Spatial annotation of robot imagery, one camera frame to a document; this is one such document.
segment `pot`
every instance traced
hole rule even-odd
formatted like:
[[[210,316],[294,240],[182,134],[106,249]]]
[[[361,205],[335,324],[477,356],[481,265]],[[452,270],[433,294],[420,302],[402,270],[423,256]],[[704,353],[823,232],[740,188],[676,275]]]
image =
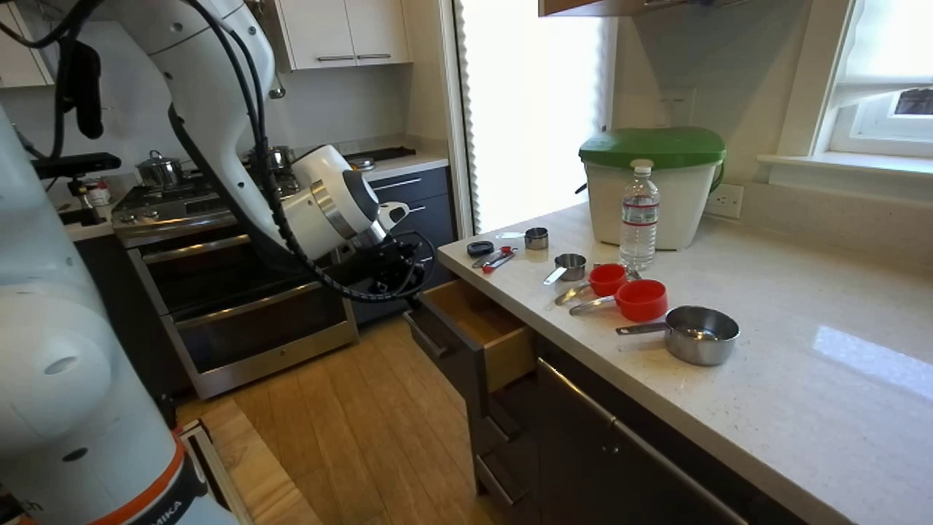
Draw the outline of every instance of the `pot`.
[[[141,167],[141,179],[157,194],[173,194],[182,182],[182,165],[176,159],[165,159],[157,150],[150,151],[150,162]]]
[[[739,338],[739,324],[729,316],[707,307],[676,307],[665,316],[662,324],[619,326],[615,334],[630,337],[656,329],[665,329],[670,356],[700,369],[724,366],[732,356]]]

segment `wooden drawer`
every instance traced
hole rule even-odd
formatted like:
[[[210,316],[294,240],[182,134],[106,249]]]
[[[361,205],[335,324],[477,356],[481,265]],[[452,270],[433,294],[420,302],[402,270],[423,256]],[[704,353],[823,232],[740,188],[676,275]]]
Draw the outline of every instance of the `wooden drawer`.
[[[533,334],[460,281],[423,291],[408,324],[460,394],[469,391],[458,385],[463,376],[478,394],[494,394],[533,370]]]

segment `drawer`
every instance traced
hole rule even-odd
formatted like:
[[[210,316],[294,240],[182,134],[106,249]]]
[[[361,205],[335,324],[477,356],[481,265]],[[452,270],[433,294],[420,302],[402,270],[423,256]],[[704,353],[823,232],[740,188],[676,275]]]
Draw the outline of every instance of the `drawer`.
[[[408,324],[447,376],[463,375],[452,369],[474,369],[468,379],[474,375],[478,391],[503,391],[533,370],[533,334],[463,281],[423,291]]]
[[[447,170],[412,173],[401,179],[372,182],[382,202],[412,202],[430,197],[449,197]]]

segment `plastic bottle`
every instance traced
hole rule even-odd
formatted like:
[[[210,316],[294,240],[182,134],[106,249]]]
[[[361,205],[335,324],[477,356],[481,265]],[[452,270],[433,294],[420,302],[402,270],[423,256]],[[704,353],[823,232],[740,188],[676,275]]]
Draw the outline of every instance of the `plastic bottle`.
[[[634,184],[621,197],[619,261],[630,275],[649,271],[659,237],[659,188],[651,182],[653,162],[634,162]]]

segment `window frame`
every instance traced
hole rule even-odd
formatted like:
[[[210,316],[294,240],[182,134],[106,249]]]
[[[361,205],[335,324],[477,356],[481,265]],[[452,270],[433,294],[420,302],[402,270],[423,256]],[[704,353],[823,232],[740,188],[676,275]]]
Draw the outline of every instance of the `window frame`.
[[[933,114],[895,114],[902,95],[841,109],[825,151],[933,162]]]
[[[810,188],[889,202],[933,202],[933,159],[888,159],[832,151],[837,118],[837,58],[854,22],[858,0],[810,0],[796,77],[772,154],[758,162],[780,188]]]

